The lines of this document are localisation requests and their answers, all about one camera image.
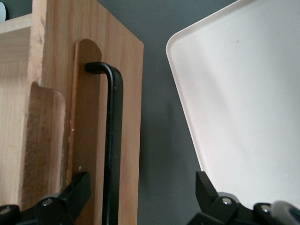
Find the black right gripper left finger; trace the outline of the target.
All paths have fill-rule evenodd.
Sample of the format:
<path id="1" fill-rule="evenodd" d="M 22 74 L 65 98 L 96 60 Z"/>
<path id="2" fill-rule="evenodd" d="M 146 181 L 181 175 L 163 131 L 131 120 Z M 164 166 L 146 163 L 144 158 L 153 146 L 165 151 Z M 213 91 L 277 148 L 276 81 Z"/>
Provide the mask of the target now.
<path id="1" fill-rule="evenodd" d="M 74 225 L 91 196 L 90 174 L 80 172 L 61 193 L 44 197 L 20 211 L 15 204 L 0 207 L 2 225 Z"/>

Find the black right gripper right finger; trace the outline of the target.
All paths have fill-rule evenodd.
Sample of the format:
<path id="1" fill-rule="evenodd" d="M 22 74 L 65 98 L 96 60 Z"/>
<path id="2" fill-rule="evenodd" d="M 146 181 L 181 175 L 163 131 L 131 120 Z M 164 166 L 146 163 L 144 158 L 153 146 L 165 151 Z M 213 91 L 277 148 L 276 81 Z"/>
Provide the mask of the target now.
<path id="1" fill-rule="evenodd" d="M 270 203 L 248 209 L 230 193 L 217 192 L 205 172 L 196 172 L 195 195 L 201 211 L 189 225 L 273 225 Z"/>

